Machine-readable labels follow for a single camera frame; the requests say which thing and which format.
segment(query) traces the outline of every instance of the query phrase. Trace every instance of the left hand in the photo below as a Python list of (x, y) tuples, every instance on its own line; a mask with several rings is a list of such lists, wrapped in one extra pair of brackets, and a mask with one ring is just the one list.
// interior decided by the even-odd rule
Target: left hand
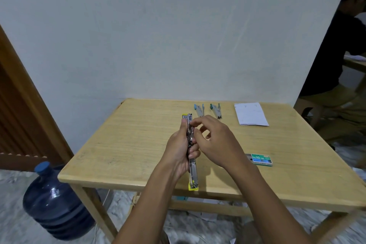
[[(164, 154), (160, 160), (160, 162), (167, 163), (169, 166), (174, 167), (174, 175), (177, 180), (185, 174), (189, 168), (187, 159), (187, 126), (187, 120), (182, 119), (181, 127), (170, 136)], [(194, 145), (189, 150), (189, 158), (197, 158), (201, 154), (199, 146), (194, 138), (193, 144)]]

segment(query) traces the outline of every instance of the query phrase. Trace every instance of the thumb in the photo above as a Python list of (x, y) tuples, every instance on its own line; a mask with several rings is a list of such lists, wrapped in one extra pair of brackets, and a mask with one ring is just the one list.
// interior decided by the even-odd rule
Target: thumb
[(179, 133), (182, 133), (182, 134), (186, 135), (187, 134), (187, 129), (188, 129), (187, 119), (182, 119), (181, 120), (181, 127), (179, 128)]
[(193, 137), (196, 139), (197, 144), (199, 145), (201, 150), (208, 144), (208, 140), (206, 140), (204, 138), (204, 136), (202, 135), (201, 131), (199, 131), (199, 129), (194, 130)]

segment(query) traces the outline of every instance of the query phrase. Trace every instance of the black shirt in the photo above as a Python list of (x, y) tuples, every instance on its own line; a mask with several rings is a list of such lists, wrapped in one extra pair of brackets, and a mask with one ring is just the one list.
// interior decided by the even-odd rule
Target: black shirt
[(300, 96), (330, 91), (339, 84), (343, 57), (366, 52), (366, 27), (355, 17), (336, 11)]

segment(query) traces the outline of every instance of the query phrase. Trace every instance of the blue water bottle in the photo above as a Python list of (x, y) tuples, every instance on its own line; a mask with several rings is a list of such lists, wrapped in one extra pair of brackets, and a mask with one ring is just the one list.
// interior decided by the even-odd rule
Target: blue water bottle
[(57, 239), (73, 240), (86, 234), (94, 226), (94, 219), (71, 187), (59, 182), (60, 170), (42, 162), (34, 172), (39, 177), (24, 194), (25, 212)]

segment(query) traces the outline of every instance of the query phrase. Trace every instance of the right hand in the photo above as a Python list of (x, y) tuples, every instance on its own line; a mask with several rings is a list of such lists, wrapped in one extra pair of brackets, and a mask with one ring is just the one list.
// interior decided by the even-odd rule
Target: right hand
[[(208, 159), (216, 165), (227, 169), (243, 160), (248, 161), (238, 140), (226, 124), (209, 115), (195, 118), (190, 124), (195, 128), (202, 124), (200, 129), (194, 130), (194, 138), (197, 142), (195, 145), (198, 145)], [(209, 133), (205, 139), (202, 133), (206, 130)]]

